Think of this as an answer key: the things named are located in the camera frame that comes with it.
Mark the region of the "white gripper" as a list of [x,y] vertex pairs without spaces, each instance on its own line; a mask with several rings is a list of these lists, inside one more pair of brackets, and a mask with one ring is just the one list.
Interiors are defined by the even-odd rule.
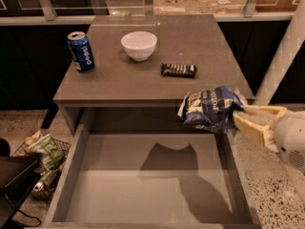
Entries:
[[274,153],[279,150],[284,164],[305,174],[305,112],[282,106],[247,105],[243,109],[245,113],[233,113],[235,127],[253,145]]

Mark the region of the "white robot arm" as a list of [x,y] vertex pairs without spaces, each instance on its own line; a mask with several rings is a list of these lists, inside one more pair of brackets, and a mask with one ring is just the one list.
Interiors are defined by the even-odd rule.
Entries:
[[305,39],[305,0],[300,0],[273,61],[256,93],[254,105],[234,111],[234,125],[254,145],[268,149],[280,160],[305,173],[305,112],[282,106],[269,106],[285,73]]

